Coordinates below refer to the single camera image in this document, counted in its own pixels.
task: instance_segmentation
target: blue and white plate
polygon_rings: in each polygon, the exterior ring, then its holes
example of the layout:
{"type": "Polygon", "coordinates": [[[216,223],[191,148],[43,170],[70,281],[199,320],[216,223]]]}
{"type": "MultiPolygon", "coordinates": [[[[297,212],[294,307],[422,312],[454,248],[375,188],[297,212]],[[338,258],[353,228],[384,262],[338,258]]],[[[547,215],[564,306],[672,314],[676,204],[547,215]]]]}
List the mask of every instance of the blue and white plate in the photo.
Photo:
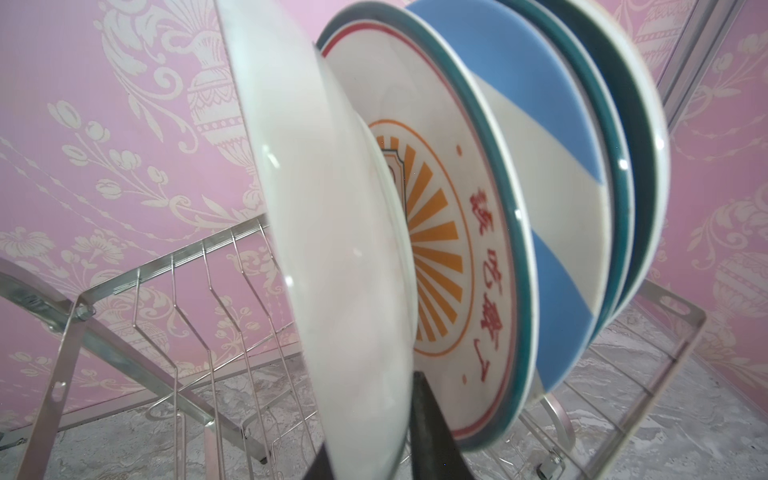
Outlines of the blue and white plate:
{"type": "Polygon", "coordinates": [[[539,0],[581,39],[613,94],[632,157],[634,245],[615,317],[634,297],[654,260],[670,189],[667,120],[643,57],[621,26],[592,0],[539,0]]]}
{"type": "Polygon", "coordinates": [[[601,131],[550,41],[493,0],[418,0],[475,74],[504,132],[534,231],[541,319],[536,368],[551,391],[584,352],[603,305],[613,212],[601,131]]]}
{"type": "Polygon", "coordinates": [[[352,5],[317,46],[402,201],[419,295],[414,367],[459,446],[487,445],[525,404],[538,344],[531,228],[502,133],[462,61],[406,10],[352,5]]]}
{"type": "Polygon", "coordinates": [[[603,306],[598,316],[592,339],[613,318],[621,291],[627,279],[634,242],[634,180],[618,110],[600,70],[573,32],[549,10],[533,0],[500,0],[523,15],[539,28],[557,47],[578,77],[589,98],[603,134],[608,165],[611,168],[611,193],[614,202],[614,243],[611,251],[611,269],[605,289],[603,306]]]}

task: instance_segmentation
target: floral wallpaper pattern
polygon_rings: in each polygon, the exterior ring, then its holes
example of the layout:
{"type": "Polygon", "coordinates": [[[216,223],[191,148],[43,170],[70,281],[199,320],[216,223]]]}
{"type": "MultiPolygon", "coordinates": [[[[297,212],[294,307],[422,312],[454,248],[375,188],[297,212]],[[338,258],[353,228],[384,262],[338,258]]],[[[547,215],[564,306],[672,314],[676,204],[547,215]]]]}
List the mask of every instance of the floral wallpaper pattern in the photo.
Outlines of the floral wallpaper pattern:
{"type": "MultiPolygon", "coordinates": [[[[316,38],[351,0],[282,0],[316,38]]],[[[392,3],[401,5],[399,0],[392,3]]],[[[213,0],[11,0],[0,7],[0,255],[70,298],[264,212],[213,0]]],[[[260,237],[239,242],[275,327],[291,320],[260,237]]],[[[214,363],[270,331],[229,247],[178,270],[177,303],[214,363]]],[[[168,275],[142,286],[137,324],[186,376],[207,356],[173,308],[168,275]]],[[[132,327],[135,291],[96,304],[97,319],[172,372],[132,327]]],[[[27,425],[59,336],[0,302],[0,431],[27,425]]],[[[281,343],[298,341],[292,329],[281,343]]],[[[274,341],[254,354],[275,348],[274,341]]],[[[141,386],[83,351],[67,411],[141,386]]]]}
{"type": "Polygon", "coordinates": [[[624,27],[657,80],[697,0],[598,0],[624,27]]]}
{"type": "Polygon", "coordinates": [[[768,414],[766,117],[768,3],[747,0],[673,134],[670,205],[650,277],[708,311],[699,355],[768,414]]]}

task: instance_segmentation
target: orange sunburst pattern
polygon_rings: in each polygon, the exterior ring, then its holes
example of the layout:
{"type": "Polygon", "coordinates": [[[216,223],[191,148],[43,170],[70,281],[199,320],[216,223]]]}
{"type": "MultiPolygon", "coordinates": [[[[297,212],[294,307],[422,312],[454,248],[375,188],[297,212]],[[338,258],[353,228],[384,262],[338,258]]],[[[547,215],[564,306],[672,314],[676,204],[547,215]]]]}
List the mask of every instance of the orange sunburst pattern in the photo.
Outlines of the orange sunburst pattern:
{"type": "Polygon", "coordinates": [[[458,344],[468,321],[468,235],[439,159],[418,136],[404,133],[376,140],[397,186],[411,237],[419,298],[415,349],[440,356],[458,344]]]}

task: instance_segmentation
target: marble surface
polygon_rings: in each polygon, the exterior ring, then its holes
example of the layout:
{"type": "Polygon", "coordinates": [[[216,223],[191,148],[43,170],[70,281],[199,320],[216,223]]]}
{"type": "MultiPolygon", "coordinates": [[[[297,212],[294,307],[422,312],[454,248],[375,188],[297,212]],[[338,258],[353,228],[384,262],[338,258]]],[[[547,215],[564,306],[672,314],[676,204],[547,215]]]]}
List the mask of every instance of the marble surface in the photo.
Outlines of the marble surface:
{"type": "MultiPolygon", "coordinates": [[[[671,349],[673,343],[637,310],[624,312],[620,322],[606,330],[594,348],[634,378],[647,382],[664,360],[664,354],[624,325],[665,349],[671,349]]],[[[288,364],[294,380],[300,382],[296,390],[305,415],[309,415],[314,411],[314,404],[306,370],[299,358],[290,359],[288,364]]],[[[262,406],[288,386],[280,364],[259,369],[253,377],[262,406]]],[[[592,351],[584,354],[568,377],[568,383],[611,419],[619,419],[641,392],[639,386],[592,351]]],[[[245,375],[218,382],[220,411],[233,421],[242,422],[255,412],[249,391],[250,383],[245,375]]],[[[201,388],[199,393],[210,400],[210,387],[201,388]]],[[[569,386],[561,386],[555,395],[572,418],[576,431],[577,441],[572,455],[578,462],[586,463],[613,429],[611,420],[569,386]]],[[[171,420],[149,420],[145,416],[146,410],[142,407],[123,412],[59,433],[46,478],[173,478],[173,423],[171,420]]],[[[291,395],[275,402],[270,412],[265,420],[270,442],[300,419],[291,395]]],[[[529,413],[540,425],[548,425],[541,407],[531,407],[529,413]]],[[[313,444],[319,448],[323,434],[317,417],[312,416],[308,424],[313,444]]],[[[255,438],[261,438],[258,422],[250,425],[249,430],[255,438]]],[[[192,421],[187,423],[187,478],[190,479],[204,478],[202,431],[200,425],[192,421]]],[[[545,431],[554,435],[552,426],[545,426],[545,431]]],[[[275,469],[286,480],[301,478],[307,462],[313,458],[313,449],[303,426],[285,434],[275,446],[275,469]]],[[[1,480],[14,478],[23,452],[24,446],[0,452],[1,480]]],[[[475,477],[481,480],[533,479],[537,478],[536,465],[546,455],[547,450],[521,422],[516,422],[496,445],[485,451],[468,453],[465,459],[475,477]]],[[[224,442],[224,457],[227,478],[248,478],[245,456],[239,449],[224,442]]],[[[578,469],[569,461],[565,464],[561,478],[577,478],[578,469]]],[[[253,469],[254,478],[270,478],[266,466],[254,462],[253,469]]],[[[408,459],[402,463],[396,477],[398,480],[411,478],[408,459]]],[[[768,425],[692,359],[641,423],[607,478],[768,478],[768,425]]]]}

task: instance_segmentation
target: teal plate rim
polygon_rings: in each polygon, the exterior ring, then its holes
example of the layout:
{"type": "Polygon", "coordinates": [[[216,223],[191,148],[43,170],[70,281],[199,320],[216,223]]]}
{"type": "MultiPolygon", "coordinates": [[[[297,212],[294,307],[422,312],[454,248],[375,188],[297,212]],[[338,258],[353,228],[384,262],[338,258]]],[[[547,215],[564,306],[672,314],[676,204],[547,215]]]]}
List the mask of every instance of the teal plate rim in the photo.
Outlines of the teal plate rim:
{"type": "MultiPolygon", "coordinates": [[[[658,119],[654,120],[654,113],[645,103],[649,100],[647,93],[644,93],[640,80],[633,74],[633,68],[627,64],[631,60],[624,56],[611,32],[604,25],[597,23],[594,13],[579,5],[590,2],[591,0],[538,0],[540,5],[559,17],[575,35],[585,39],[584,48],[600,69],[608,90],[612,94],[615,93],[612,96],[624,126],[630,156],[635,159],[632,164],[636,207],[634,244],[627,279],[619,302],[611,314],[611,317],[615,317],[637,292],[642,283],[640,276],[645,274],[642,271],[644,264],[655,253],[659,241],[657,233],[660,234],[657,216],[659,213],[663,214],[668,198],[668,191],[664,192],[660,179],[664,169],[669,168],[669,157],[667,154],[665,159],[664,153],[660,153],[657,147],[658,132],[655,131],[654,124],[659,127],[658,119]]],[[[664,140],[668,147],[669,139],[664,140]]]]}
{"type": "Polygon", "coordinates": [[[611,171],[614,242],[603,305],[589,341],[592,343],[598,333],[611,322],[614,309],[619,303],[634,243],[634,179],[624,127],[611,92],[602,81],[600,70],[565,23],[535,0],[497,1],[523,15],[562,53],[581,82],[603,134],[611,171]]]}
{"type": "Polygon", "coordinates": [[[516,300],[518,305],[518,337],[515,361],[512,364],[512,381],[507,384],[507,390],[502,396],[499,407],[479,432],[464,439],[457,440],[462,450],[482,449],[491,445],[502,435],[512,420],[525,406],[528,397],[531,378],[536,362],[537,346],[534,345],[534,301],[531,298],[530,271],[535,268],[528,262],[531,252],[525,251],[525,235],[521,221],[515,215],[520,202],[512,191],[512,183],[504,164],[504,158],[499,149],[497,139],[492,132],[480,102],[470,86],[468,79],[457,68],[450,54],[440,45],[433,33],[427,30],[415,18],[415,15],[386,3],[360,2],[343,9],[323,29],[317,40],[317,47],[322,51],[334,33],[351,22],[370,20],[395,28],[411,41],[416,43],[423,52],[434,62],[437,69],[454,89],[461,101],[467,117],[475,127],[475,133],[491,167],[498,195],[502,200],[505,221],[508,226],[509,240],[514,258],[513,267],[516,277],[516,300]]]}

